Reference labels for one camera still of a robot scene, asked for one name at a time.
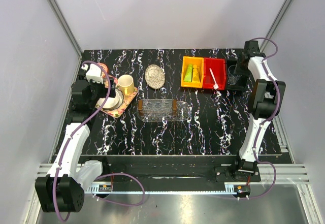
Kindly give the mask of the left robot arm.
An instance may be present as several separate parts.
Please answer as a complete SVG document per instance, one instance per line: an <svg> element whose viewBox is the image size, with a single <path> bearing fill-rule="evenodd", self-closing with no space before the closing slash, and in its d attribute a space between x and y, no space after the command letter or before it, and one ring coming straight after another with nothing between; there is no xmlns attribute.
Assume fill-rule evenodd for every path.
<svg viewBox="0 0 325 224"><path fill-rule="evenodd" d="M109 86L92 80L77 80L72 85L71 107L67 116L66 134L59 153L44 177L38 177L35 189L44 212L79 212L85 191L97 179L104 181L110 169L100 161L87 161L81 170L77 164L94 122L93 113L99 99L115 94L115 83Z"/></svg>

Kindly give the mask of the yellow toothpaste tube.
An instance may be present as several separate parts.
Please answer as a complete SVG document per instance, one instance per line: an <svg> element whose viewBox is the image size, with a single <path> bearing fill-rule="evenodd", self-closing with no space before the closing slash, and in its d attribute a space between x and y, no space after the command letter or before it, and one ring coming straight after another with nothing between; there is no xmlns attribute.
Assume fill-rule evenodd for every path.
<svg viewBox="0 0 325 224"><path fill-rule="evenodd" d="M197 65L193 65L193 73L192 73L192 83L200 83L200 68Z"/></svg>

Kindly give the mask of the clear toothbrush holder rack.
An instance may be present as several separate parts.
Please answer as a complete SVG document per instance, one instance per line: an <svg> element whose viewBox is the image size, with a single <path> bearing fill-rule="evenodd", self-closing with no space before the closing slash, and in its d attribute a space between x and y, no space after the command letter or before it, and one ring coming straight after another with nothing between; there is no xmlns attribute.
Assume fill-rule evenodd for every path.
<svg viewBox="0 0 325 224"><path fill-rule="evenodd" d="M175 99L146 99L139 100L138 113L142 117L170 117L177 113Z"/></svg>

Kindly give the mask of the clear glass tumbler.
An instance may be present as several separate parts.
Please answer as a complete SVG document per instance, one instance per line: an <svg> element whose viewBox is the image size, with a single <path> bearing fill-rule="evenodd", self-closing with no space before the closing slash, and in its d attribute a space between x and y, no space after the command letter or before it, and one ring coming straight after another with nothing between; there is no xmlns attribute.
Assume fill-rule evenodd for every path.
<svg viewBox="0 0 325 224"><path fill-rule="evenodd" d="M231 65L227 69L227 85L237 86L240 83L242 76L237 74L236 65Z"/></svg>

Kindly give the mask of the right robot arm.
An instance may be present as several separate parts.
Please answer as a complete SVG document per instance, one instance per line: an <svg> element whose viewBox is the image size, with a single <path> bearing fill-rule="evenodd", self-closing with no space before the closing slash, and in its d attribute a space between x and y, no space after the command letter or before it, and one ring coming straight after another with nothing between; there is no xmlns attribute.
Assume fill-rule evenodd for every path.
<svg viewBox="0 0 325 224"><path fill-rule="evenodd" d="M231 176L236 181L245 181L258 171L259 149L266 129L275 116L279 114L286 84L271 72L267 59L278 52L275 42L267 39L275 46L275 52L266 56L259 49L258 40L254 38L245 42L244 52L237 61L235 72L239 75L252 76L255 84L248 100L249 126L238 157L231 166Z"/></svg>

